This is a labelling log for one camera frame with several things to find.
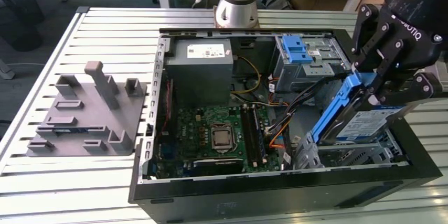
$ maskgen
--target sticker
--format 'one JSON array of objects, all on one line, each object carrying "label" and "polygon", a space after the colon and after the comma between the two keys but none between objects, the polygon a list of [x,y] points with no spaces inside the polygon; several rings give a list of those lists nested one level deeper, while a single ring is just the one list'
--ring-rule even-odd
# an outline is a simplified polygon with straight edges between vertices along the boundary
[{"label": "sticker", "polygon": [[358,111],[336,137],[354,140],[373,135],[386,123],[385,118],[397,113],[401,108],[400,106],[385,106],[376,110]]},{"label": "sticker", "polygon": [[318,50],[309,50],[308,54],[309,55],[320,55],[320,52],[318,52]]},{"label": "sticker", "polygon": [[288,155],[286,152],[282,154],[282,160],[286,161],[288,164],[290,164],[290,156]]},{"label": "sticker", "polygon": [[65,129],[54,129],[54,132],[72,132],[70,130],[65,130]]},{"label": "sticker", "polygon": [[269,83],[269,92],[274,93],[274,84],[273,83]]},{"label": "sticker", "polygon": [[222,58],[224,44],[188,45],[186,58]]}]

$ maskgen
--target gray power supply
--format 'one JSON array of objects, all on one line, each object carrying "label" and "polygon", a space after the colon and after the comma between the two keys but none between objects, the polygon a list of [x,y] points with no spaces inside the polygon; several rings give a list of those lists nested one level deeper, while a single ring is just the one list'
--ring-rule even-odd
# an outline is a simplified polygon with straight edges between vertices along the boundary
[{"label": "gray power supply", "polygon": [[177,40],[165,59],[177,103],[185,107],[226,105],[232,82],[232,49],[228,39]]}]

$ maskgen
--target screw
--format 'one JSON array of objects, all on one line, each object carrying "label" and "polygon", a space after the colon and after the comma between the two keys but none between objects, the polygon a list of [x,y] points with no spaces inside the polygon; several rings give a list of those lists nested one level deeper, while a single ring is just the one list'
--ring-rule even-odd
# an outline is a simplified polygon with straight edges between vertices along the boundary
[{"label": "screw", "polygon": [[434,40],[434,42],[441,42],[441,41],[442,41],[442,38],[441,38],[441,36],[440,36],[438,34],[436,34],[436,35],[433,36],[433,40]]}]

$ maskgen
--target yellow wire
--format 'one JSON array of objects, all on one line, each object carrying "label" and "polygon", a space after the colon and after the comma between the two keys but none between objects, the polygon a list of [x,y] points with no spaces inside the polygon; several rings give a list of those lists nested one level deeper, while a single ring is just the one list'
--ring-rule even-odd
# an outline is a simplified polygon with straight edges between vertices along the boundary
[{"label": "yellow wire", "polygon": [[261,75],[260,75],[260,72],[258,72],[258,69],[253,66],[252,62],[245,59],[242,56],[238,56],[238,58],[241,58],[242,60],[245,60],[245,62],[250,65],[250,67],[253,68],[254,72],[257,73],[257,77],[258,77],[258,81],[257,81],[257,84],[254,85],[253,88],[248,89],[248,90],[240,90],[240,91],[232,91],[230,93],[232,94],[244,94],[244,93],[249,93],[252,92],[253,90],[256,90],[260,86],[260,83],[261,83]]}]

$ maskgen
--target blue plastic latch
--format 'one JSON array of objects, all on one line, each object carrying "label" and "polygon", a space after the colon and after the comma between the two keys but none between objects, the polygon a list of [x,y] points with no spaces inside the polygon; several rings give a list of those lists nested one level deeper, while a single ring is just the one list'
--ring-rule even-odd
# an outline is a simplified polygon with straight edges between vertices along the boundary
[{"label": "blue plastic latch", "polygon": [[312,129],[312,137],[314,142],[317,143],[320,140],[320,133],[322,132],[326,125],[330,123],[337,111],[341,107],[345,107],[350,101],[349,92],[352,91],[353,87],[361,85],[361,80],[358,79],[356,74],[349,75],[342,82],[342,86],[326,107],[313,129]]},{"label": "blue plastic latch", "polygon": [[282,36],[282,46],[289,56],[289,63],[312,63],[313,58],[306,52],[306,45],[298,36]]}]

